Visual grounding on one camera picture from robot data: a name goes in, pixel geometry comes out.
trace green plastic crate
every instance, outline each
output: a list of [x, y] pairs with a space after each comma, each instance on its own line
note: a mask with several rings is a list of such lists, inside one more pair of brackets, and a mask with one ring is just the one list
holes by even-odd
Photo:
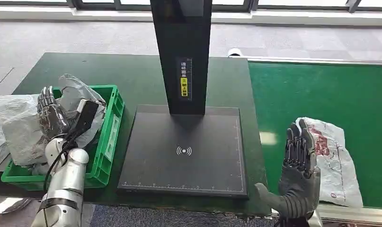
[[[97, 146], [94, 145], [86, 149], [89, 154], [89, 162], [86, 167], [85, 188], [102, 188], [107, 185], [110, 178], [115, 144], [124, 111], [124, 102], [118, 93], [116, 85], [89, 87], [104, 98], [107, 109], [102, 128], [96, 134], [96, 138], [98, 138]], [[58, 88], [54, 88], [53, 94], [56, 98], [61, 97]], [[1, 181], [28, 191], [39, 191], [43, 189], [44, 178], [44, 175], [32, 175], [29, 169], [14, 165], [11, 160], [1, 176]]]

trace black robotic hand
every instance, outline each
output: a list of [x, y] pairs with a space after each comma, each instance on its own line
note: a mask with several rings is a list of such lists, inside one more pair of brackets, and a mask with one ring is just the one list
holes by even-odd
[[283, 218], [308, 217], [319, 203], [320, 169], [316, 167], [313, 139], [304, 120], [298, 124], [301, 132], [295, 123], [287, 129], [280, 196], [261, 183], [255, 184], [261, 200]]
[[39, 94], [37, 113], [40, 128], [48, 140], [70, 131], [70, 121], [67, 119], [64, 109], [57, 104], [52, 86], [44, 87]]

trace black device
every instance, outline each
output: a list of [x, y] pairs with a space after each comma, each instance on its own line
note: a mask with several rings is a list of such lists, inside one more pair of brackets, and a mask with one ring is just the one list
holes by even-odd
[[205, 106], [212, 0], [151, 9], [168, 106], [137, 106], [118, 190], [247, 198], [240, 110]]

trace wire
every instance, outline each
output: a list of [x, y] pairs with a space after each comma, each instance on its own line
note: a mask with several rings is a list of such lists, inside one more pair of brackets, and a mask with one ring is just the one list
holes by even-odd
[[[48, 193], [47, 193], [47, 180], [49, 179], [49, 176], [50, 176], [50, 174], [51, 174], [51, 171], [52, 171], [52, 169], [54, 168], [55, 164], [56, 164], [58, 161], [60, 161], [60, 159], [61, 159], [61, 155], [63, 155], [63, 154], [65, 153], [65, 151], [66, 151], [67, 148], [70, 146], [70, 144], [75, 140], [75, 138], [76, 138], [75, 136], [72, 136], [71, 139], [63, 145], [63, 147], [62, 147], [62, 149], [61, 149], [61, 152], [58, 154], [57, 158], [53, 161], [53, 163], [52, 163], [51, 166], [49, 167], [49, 170], [48, 170], [47, 173], [46, 173], [46, 176], [44, 177], [43, 191], [47, 194], [46, 199], [45, 199], [46, 201], [47, 201], [48, 196], [49, 196]], [[49, 225], [48, 225], [48, 223], [47, 223], [46, 208], [43, 209], [43, 215], [44, 215], [44, 221], [45, 221], [45, 223], [46, 223], [46, 227], [49, 227]]]

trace plastic bag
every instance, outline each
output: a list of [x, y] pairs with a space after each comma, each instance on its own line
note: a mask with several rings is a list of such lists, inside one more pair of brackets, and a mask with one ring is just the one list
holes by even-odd
[[15, 165], [47, 162], [44, 149], [48, 141], [40, 130], [36, 108], [7, 119], [2, 129]]
[[320, 120], [308, 117], [302, 119], [314, 139], [317, 166], [321, 170], [319, 200], [361, 208], [362, 196], [354, 162], [346, 149], [344, 130]]
[[2, 130], [4, 122], [30, 109], [36, 109], [37, 95], [0, 96], [0, 163], [10, 153]]
[[62, 97], [56, 101], [67, 112], [76, 111], [81, 99], [91, 100], [99, 104], [90, 129], [75, 140], [79, 148], [84, 148], [93, 140], [98, 130], [102, 127], [106, 102], [96, 91], [89, 88], [82, 81], [74, 76], [71, 76], [70, 74], [62, 75], [58, 79], [58, 83], [62, 88]]

